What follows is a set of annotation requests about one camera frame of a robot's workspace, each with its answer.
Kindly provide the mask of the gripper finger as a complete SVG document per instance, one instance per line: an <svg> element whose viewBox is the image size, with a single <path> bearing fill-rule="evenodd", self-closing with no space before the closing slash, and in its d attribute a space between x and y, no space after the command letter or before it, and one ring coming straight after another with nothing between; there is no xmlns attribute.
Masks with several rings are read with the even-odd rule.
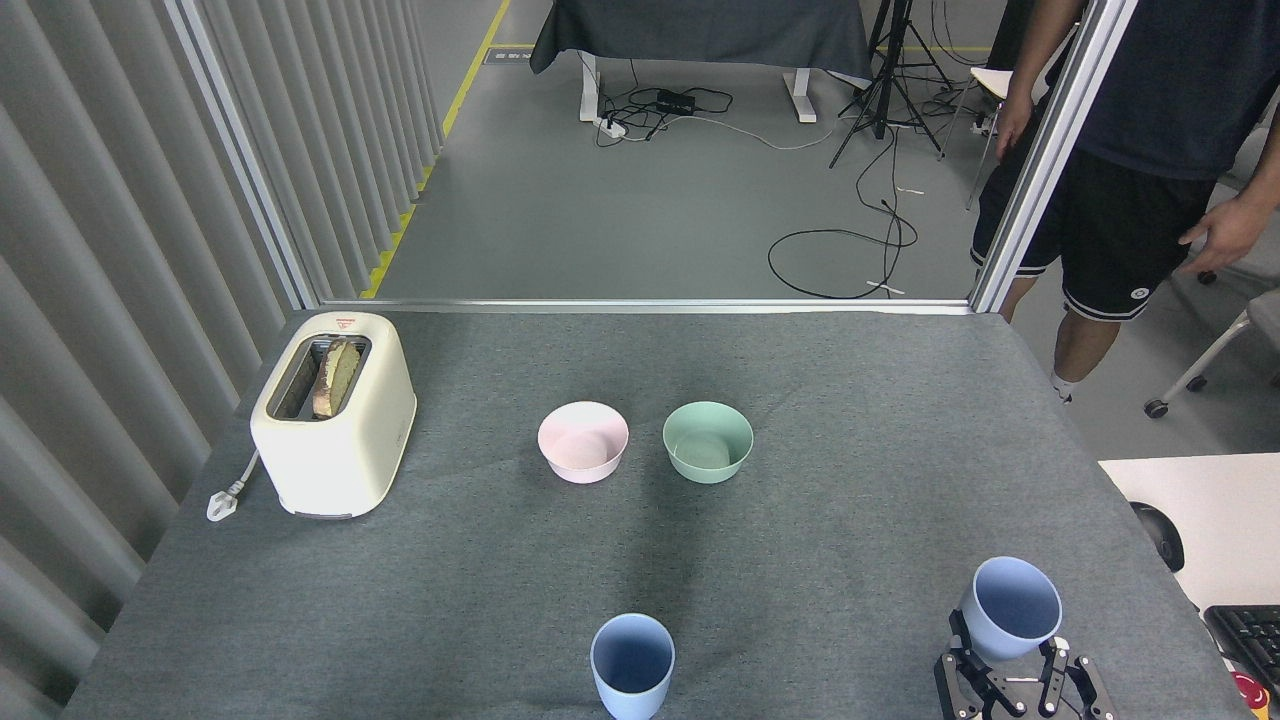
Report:
<svg viewBox="0 0 1280 720"><path fill-rule="evenodd" d="M1064 638L1048 638L1038 650L1044 659L1039 675L1039 698L1036 702L1036 711L1041 717L1055 719L1060 714L1066 717L1068 711L1075 719L1116 717L1100 670L1089 657L1073 653ZM1062 698L1068 682L1075 687L1078 705L1070 705Z"/></svg>
<svg viewBox="0 0 1280 720"><path fill-rule="evenodd" d="M942 719L1024 719L1027 702L973 648L960 610L948 615L951 637L934 664Z"/></svg>

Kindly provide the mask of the person's right hand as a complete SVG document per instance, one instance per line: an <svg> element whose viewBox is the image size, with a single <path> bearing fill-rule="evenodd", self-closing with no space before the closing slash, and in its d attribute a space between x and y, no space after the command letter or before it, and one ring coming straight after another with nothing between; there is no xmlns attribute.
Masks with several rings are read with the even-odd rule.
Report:
<svg viewBox="0 0 1280 720"><path fill-rule="evenodd" d="M1034 104L1029 96L1024 97L1011 94L1005 99L995 126L997 135L996 158L1000 163L1005 163L1012 156L1014 150L1030 124L1033 113Z"/></svg>

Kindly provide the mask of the person's left hand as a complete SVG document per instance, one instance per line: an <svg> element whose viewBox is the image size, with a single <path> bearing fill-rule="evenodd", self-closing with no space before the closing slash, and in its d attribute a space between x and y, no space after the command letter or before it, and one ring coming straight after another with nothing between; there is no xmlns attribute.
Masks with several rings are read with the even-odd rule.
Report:
<svg viewBox="0 0 1280 720"><path fill-rule="evenodd" d="M1179 243L1203 238L1201 251L1180 266L1185 273L1216 272L1244 258L1257 243L1276 202L1239 193L1210 209Z"/></svg>

